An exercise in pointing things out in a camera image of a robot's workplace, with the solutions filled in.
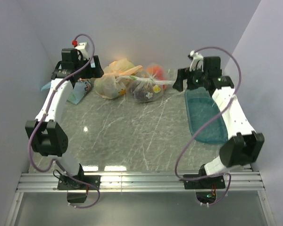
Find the red fake pepper bunch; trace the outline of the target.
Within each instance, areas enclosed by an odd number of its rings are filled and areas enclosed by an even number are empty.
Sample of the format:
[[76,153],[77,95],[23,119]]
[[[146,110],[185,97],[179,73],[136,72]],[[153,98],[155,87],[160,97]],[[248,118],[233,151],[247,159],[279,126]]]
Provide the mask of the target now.
[[163,80],[165,71],[160,65],[150,65],[146,68],[147,73],[157,80]]

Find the clear lemon-print plastic bag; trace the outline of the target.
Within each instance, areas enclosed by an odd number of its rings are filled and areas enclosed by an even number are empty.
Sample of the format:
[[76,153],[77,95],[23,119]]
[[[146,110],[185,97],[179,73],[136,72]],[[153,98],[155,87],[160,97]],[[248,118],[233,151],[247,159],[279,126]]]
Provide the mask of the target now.
[[127,76],[127,78],[131,79],[132,81],[129,84],[129,86],[127,87],[127,90],[126,90],[126,93],[125,93],[126,98],[128,100],[132,101],[132,102],[133,101],[136,102],[133,99],[133,96],[130,94],[129,88],[132,87],[132,86],[138,86],[138,85],[145,86],[145,88],[147,88],[150,92],[153,93],[153,98],[148,102],[153,102],[153,101],[159,99],[160,97],[162,97],[165,90],[168,87],[173,86],[173,84],[175,82],[175,79],[172,77],[172,71],[170,71],[170,70],[166,71],[165,69],[164,69],[164,71],[165,71],[165,75],[164,75],[163,80],[155,79],[153,76],[151,76],[149,73],[147,73],[146,68],[143,69],[141,72],[137,73],[135,76]]

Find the dark red fake grapes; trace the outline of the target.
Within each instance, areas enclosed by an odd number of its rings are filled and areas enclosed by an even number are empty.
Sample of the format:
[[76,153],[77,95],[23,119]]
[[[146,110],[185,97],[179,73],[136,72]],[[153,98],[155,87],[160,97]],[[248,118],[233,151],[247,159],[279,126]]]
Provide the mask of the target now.
[[153,93],[143,85],[132,86],[129,88],[129,92],[133,96],[133,99],[139,103],[148,102],[153,98]]

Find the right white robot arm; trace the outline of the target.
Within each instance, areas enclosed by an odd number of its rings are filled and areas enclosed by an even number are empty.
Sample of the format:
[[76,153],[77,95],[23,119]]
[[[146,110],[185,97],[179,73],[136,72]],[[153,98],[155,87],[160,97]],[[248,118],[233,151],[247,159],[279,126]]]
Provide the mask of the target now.
[[209,188],[214,184],[216,177],[227,173],[231,168],[255,163],[265,138],[262,133],[255,131],[245,116],[236,95],[238,87],[229,76],[222,75],[221,58],[191,53],[189,59],[190,67],[178,70],[174,87],[182,88],[184,79],[187,80],[187,88],[190,90],[203,87],[219,109],[219,113],[201,126],[194,135],[197,136],[209,124],[222,118],[228,140],[220,148],[219,155],[203,165],[197,177],[181,177],[180,180],[198,181],[201,187]]

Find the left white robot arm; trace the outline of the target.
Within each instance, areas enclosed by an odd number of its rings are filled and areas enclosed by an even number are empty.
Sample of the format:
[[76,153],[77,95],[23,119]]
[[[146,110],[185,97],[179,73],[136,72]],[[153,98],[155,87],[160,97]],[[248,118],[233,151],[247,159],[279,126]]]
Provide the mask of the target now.
[[75,84],[79,80],[100,78],[104,72],[98,56],[89,56],[86,43],[62,49],[61,57],[52,72],[49,92],[40,112],[34,120],[25,124],[29,138],[29,161],[38,172],[47,172],[51,167],[40,169],[33,161],[33,153],[49,157],[50,165],[56,163],[62,170],[59,176],[61,183],[68,184],[72,189],[96,189],[97,187],[86,179],[81,164],[67,154],[68,137],[61,128],[60,121]]

